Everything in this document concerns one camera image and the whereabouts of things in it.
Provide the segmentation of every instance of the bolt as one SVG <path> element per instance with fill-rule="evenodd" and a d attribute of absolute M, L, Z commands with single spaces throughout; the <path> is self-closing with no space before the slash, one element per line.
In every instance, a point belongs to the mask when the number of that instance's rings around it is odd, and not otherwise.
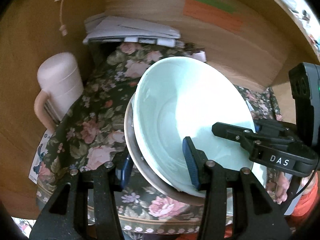
<path fill-rule="evenodd" d="M 213 160 L 207 160 L 205 163 L 208 167 L 213 167 L 216 163 Z"/>
<path fill-rule="evenodd" d="M 251 171 L 249 168 L 242 168 L 241 171 L 244 173 L 244 174 L 249 174 Z"/>
<path fill-rule="evenodd" d="M 111 167 L 113 166 L 113 162 L 111 162 L 111 161 L 105 162 L 105 163 L 104 163 L 104 166 L 105 166 L 106 168 L 111 168 Z"/>
<path fill-rule="evenodd" d="M 71 174 L 72 176 L 77 175 L 77 174 L 78 174 L 78 169 L 72 169 L 72 170 L 70 171 L 70 174 Z"/>

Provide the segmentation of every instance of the cable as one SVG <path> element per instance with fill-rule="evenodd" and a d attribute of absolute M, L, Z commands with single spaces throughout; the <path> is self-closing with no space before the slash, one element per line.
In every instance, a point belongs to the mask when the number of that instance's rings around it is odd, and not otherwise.
<path fill-rule="evenodd" d="M 67 28 L 66 26 L 63 24 L 63 21 L 62 21 L 62 7 L 63 7 L 63 1 L 64 0 L 61 0 L 61 3 L 60 3 L 60 11 L 59 11 L 59 20 L 60 20 L 60 31 L 62 32 L 62 36 L 65 36 L 68 34 L 68 31 L 67 31 Z"/>
<path fill-rule="evenodd" d="M 314 178 L 317 170 L 319 169 L 320 167 L 320 155 L 318 156 L 318 163 L 317 163 L 317 166 L 315 168 L 315 170 L 313 171 L 310 179 L 308 180 L 308 182 L 306 183 L 306 185 L 304 185 L 304 187 L 296 194 L 296 195 L 293 195 L 292 197 L 290 197 L 289 199 L 287 199 L 286 201 L 290 202 L 292 200 L 294 200 L 297 196 L 299 196 L 302 192 L 304 192 L 304 190 L 309 186 L 309 184 L 311 183 L 312 179 Z"/>

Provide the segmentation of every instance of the floral tablecloth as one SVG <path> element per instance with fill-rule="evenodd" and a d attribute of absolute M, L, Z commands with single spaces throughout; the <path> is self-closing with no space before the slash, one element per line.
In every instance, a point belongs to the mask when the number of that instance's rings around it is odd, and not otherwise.
<path fill-rule="evenodd" d="M 97 66 L 83 95 L 71 106 L 47 143 L 37 182 L 37 203 L 41 208 L 59 179 L 70 169 L 94 170 L 124 150 L 124 113 L 140 77 L 161 58 L 186 55 L 188 52 L 180 48 L 122 43 Z M 236 88 L 247 101 L 253 118 L 281 118 L 271 88 L 264 93 Z M 274 175 L 268 170 L 270 193 L 275 187 Z M 203 207 L 190 206 L 161 194 L 136 167 L 128 186 L 123 192 L 116 192 L 115 198 L 123 230 L 158 234 L 199 230 Z M 88 195 L 88 220 L 94 223 L 92 191 Z M 226 224 L 230 223 L 232 216 L 227 216 Z"/>

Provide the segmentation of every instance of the hanging cord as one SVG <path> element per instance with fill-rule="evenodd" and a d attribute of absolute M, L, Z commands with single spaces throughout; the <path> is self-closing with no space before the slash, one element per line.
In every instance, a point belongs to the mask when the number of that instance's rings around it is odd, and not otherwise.
<path fill-rule="evenodd" d="M 60 12 L 59 12 L 59 21 L 60 21 L 60 31 L 62 33 L 62 36 L 66 36 L 68 34 L 68 31 L 67 31 L 67 27 L 65 24 L 63 24 L 63 21 L 62 21 L 62 7 L 63 7 L 63 1 L 64 0 L 54 0 L 55 2 L 57 1 L 61 1 L 60 3 Z"/>

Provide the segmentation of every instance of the orange sticky note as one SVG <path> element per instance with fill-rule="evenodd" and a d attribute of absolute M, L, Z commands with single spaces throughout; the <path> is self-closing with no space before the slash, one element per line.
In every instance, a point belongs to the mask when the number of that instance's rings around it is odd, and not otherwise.
<path fill-rule="evenodd" d="M 185 0 L 183 15 L 217 25 L 233 33 L 239 32 L 243 23 L 241 18 L 235 14 L 195 0 Z"/>

